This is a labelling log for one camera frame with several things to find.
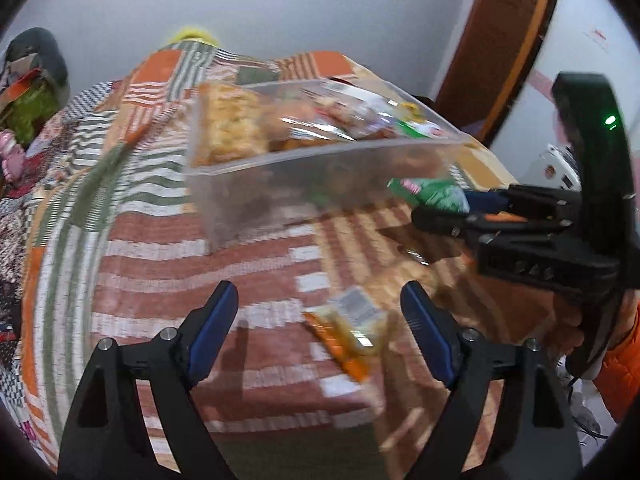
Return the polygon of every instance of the pink toy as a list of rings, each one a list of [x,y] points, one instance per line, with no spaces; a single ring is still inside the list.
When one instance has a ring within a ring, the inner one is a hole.
[[[20,179],[24,167],[24,150],[15,140],[11,130],[0,133],[0,160],[2,160],[2,174],[7,182]]]

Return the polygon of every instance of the metal screw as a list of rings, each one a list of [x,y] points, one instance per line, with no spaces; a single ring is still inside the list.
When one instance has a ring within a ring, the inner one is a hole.
[[[165,341],[171,341],[171,339],[177,335],[178,331],[173,326],[168,326],[160,331],[160,339],[164,339]]]
[[[533,350],[534,352],[539,352],[540,350],[542,350],[542,346],[540,346],[540,343],[534,337],[527,339],[524,344],[529,350]]]
[[[100,341],[98,341],[98,348],[100,350],[108,350],[109,348],[111,348],[111,345],[113,345],[113,339],[111,339],[110,337],[103,337],[102,339],[100,339]]]
[[[478,339],[480,333],[475,328],[465,328],[462,331],[462,338],[470,343]]]

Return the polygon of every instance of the white appliance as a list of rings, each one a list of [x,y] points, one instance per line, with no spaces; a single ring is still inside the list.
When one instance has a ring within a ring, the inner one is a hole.
[[[568,148],[548,144],[519,180],[528,186],[555,187],[580,191],[580,176],[574,156]]]

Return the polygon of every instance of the clear plastic container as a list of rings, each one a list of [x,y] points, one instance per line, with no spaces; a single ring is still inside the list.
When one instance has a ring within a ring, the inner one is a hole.
[[[464,132],[461,132],[459,129],[457,129],[453,124],[447,121],[443,116],[438,115],[436,112],[431,110],[431,108],[429,108],[427,105],[421,103],[414,96],[412,96],[411,94],[408,94],[401,88],[398,88],[393,83],[389,81],[385,81],[385,84],[392,92],[397,94],[398,97],[401,98],[403,101],[417,105],[422,111],[422,114],[424,115],[425,119],[427,119],[428,121],[431,121],[434,124],[437,124],[442,129],[443,132],[447,132],[448,134],[451,134],[452,139],[457,138],[457,139],[461,139],[460,142],[464,142],[466,134]]]
[[[277,95],[309,83],[276,82],[251,89]],[[439,118],[418,104],[429,120]],[[392,197],[386,184],[394,177],[447,176],[465,139],[440,118],[448,125],[446,139],[340,142],[193,167],[199,113],[195,100],[186,179],[212,250],[328,212],[382,202]]]

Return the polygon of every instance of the orange sleeve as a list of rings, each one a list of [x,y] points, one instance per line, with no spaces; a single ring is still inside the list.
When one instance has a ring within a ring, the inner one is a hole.
[[[602,369],[593,381],[616,422],[624,418],[640,390],[639,319],[640,314],[637,314],[629,335],[618,346],[607,351]]]

